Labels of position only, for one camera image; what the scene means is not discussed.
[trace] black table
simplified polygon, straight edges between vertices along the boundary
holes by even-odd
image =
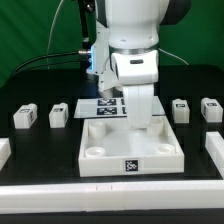
[[[207,124],[200,113],[201,99],[216,98],[224,105],[224,72],[214,66],[169,66],[160,68],[156,85],[168,120],[185,153],[184,174],[161,174],[118,177],[80,178],[78,154],[82,134],[82,119],[73,119],[79,98],[96,98],[97,85],[80,75],[79,70],[29,71],[10,79],[0,90],[0,138],[10,138],[12,155],[0,172],[0,186],[52,183],[90,183],[150,180],[214,180],[222,179],[204,148],[205,133],[219,131],[224,136],[223,123]],[[171,101],[188,101],[189,125],[174,124]],[[70,117],[66,128],[50,129],[48,114],[54,104],[69,104]],[[15,130],[13,114],[21,105],[35,103],[38,119],[29,130]],[[224,220],[223,209],[160,210],[98,213],[66,213],[39,215],[3,215],[0,223],[26,219],[40,223],[187,223],[202,221],[218,223]]]

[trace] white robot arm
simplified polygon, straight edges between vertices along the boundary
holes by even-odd
[[[97,40],[87,72],[99,75],[104,99],[113,96],[114,87],[123,91],[129,123],[137,128],[150,125],[158,81],[159,25],[177,2],[190,0],[96,0]]]

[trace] white edge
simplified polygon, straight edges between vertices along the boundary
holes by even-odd
[[[0,187],[0,214],[224,208],[224,181]]]
[[[8,138],[0,138],[0,171],[11,155],[11,147]]]
[[[224,178],[224,139],[219,132],[207,132],[205,148],[215,163],[222,178]]]

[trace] green screen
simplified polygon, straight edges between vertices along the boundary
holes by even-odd
[[[0,86],[24,61],[47,53],[51,24],[60,0],[1,0]],[[95,17],[88,15],[92,41]],[[65,0],[53,32],[50,53],[81,48],[81,26],[77,0]],[[160,28],[160,48],[189,64],[217,65],[224,70],[224,1],[192,0],[192,9],[177,25]],[[65,58],[51,60],[62,62]],[[160,54],[160,65],[180,65],[177,59]],[[51,68],[77,68],[78,64]]]

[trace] white box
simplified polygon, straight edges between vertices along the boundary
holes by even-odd
[[[29,129],[37,119],[37,106],[35,104],[23,105],[13,115],[16,129]]]
[[[92,134],[93,126],[99,126],[99,134]],[[148,129],[130,127],[127,118],[89,119],[79,169],[82,177],[179,173],[184,172],[184,154],[165,116],[152,117]]]
[[[11,155],[11,147],[9,144],[9,139],[1,138],[0,139],[0,170],[5,165],[10,155]]]
[[[222,122],[223,108],[216,99],[202,99],[201,113],[208,123]]]
[[[66,103],[54,105],[49,114],[50,127],[64,128],[68,117],[68,105]]]
[[[188,124],[190,120],[190,109],[186,100],[176,99],[172,102],[173,120],[176,124]]]

